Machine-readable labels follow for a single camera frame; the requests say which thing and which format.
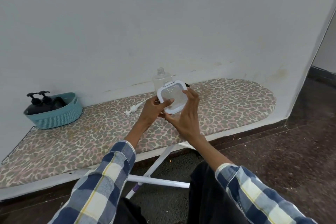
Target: black pants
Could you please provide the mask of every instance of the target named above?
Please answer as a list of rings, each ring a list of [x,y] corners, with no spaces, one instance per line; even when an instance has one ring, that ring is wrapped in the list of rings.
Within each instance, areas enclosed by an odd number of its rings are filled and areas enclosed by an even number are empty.
[[[244,215],[217,182],[215,173],[202,161],[190,175],[188,224],[245,224]],[[140,207],[121,198],[114,223],[147,223]]]

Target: white lid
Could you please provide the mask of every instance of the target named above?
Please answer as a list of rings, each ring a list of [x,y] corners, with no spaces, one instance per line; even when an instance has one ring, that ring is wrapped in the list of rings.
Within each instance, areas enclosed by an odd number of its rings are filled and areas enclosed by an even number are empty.
[[[163,103],[167,99],[175,99],[174,102],[165,108],[165,112],[174,114],[183,109],[187,103],[187,95],[182,92],[186,90],[187,86],[182,81],[167,82],[164,86],[157,90],[157,98],[160,103]]]

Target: shirt sleeve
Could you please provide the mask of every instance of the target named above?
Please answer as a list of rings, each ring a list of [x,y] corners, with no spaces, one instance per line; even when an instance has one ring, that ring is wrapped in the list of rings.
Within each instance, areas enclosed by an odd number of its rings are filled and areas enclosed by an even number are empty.
[[[49,223],[112,223],[135,157],[128,141],[116,142],[101,164],[79,179],[69,200]]]
[[[292,203],[263,184],[243,166],[222,164],[215,173],[217,181],[250,223],[313,224]]]

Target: ironing board leg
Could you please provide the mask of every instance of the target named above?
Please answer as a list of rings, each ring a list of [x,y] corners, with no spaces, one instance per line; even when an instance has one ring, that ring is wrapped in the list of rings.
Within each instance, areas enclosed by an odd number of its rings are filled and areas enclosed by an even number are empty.
[[[130,199],[143,183],[151,183],[151,184],[180,187],[180,188],[189,188],[189,183],[151,178],[151,174],[158,168],[158,166],[173,151],[174,146],[175,145],[168,146],[143,176],[138,176],[138,175],[128,176],[128,179],[127,179],[128,181],[137,182],[137,184],[127,194],[126,198]]]

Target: hand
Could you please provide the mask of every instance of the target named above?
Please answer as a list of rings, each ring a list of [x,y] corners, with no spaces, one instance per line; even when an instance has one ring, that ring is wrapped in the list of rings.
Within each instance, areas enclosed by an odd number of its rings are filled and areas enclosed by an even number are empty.
[[[164,118],[170,122],[191,145],[196,140],[203,139],[204,136],[200,133],[200,125],[198,121],[198,104],[200,99],[196,91],[191,88],[182,91],[187,95],[188,101],[185,104],[179,118],[173,118],[171,115],[163,111]]]
[[[174,102],[174,99],[168,99],[162,104],[158,101],[159,99],[157,96],[152,97],[145,102],[142,109],[138,122],[142,124],[146,130],[153,124],[155,119],[163,111],[163,108],[170,106]]]

